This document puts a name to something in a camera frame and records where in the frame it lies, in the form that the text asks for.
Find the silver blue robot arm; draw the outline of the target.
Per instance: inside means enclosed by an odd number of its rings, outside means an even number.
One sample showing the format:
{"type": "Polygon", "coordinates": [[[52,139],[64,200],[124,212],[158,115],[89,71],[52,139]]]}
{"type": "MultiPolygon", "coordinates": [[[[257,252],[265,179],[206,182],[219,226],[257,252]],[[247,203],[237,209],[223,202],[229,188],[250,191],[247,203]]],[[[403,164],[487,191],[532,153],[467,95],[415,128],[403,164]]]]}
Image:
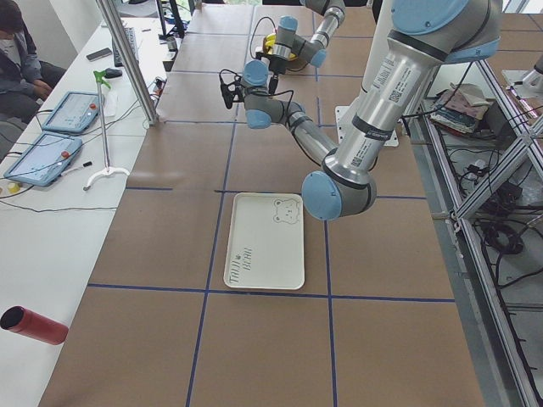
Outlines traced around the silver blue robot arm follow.
{"type": "Polygon", "coordinates": [[[296,33],[297,20],[281,18],[271,57],[249,61],[240,80],[248,126],[284,125],[299,146],[320,163],[303,181],[306,210],[319,220],[335,220],[368,210],[377,195],[370,168],[391,138],[397,122],[430,72],[444,64],[487,59],[499,47],[502,4],[499,1],[385,1],[374,46],[383,46],[371,85],[352,103],[351,125],[340,143],[332,142],[296,102],[274,96],[268,76],[290,55],[320,66],[327,45],[346,15],[341,1],[309,1],[322,23],[306,41],[296,33]]]}
{"type": "Polygon", "coordinates": [[[286,72],[291,54],[304,63],[320,68],[327,57],[327,47],[334,32],[343,24],[346,6],[343,1],[301,1],[302,5],[322,16],[320,25],[311,37],[297,33],[298,20],[285,15],[279,20],[276,37],[271,47],[269,70],[274,75],[286,72]]]}

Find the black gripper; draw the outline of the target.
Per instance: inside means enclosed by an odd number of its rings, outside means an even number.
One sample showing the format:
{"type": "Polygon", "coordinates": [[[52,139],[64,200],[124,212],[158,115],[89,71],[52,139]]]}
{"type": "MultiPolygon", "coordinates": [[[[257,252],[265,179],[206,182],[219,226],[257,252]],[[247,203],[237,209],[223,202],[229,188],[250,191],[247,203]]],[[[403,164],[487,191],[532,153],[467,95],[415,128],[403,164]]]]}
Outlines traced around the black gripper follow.
{"type": "Polygon", "coordinates": [[[269,59],[269,70],[274,75],[283,75],[286,72],[288,67],[288,59],[285,59],[276,54],[272,54],[268,57],[269,59]]]}

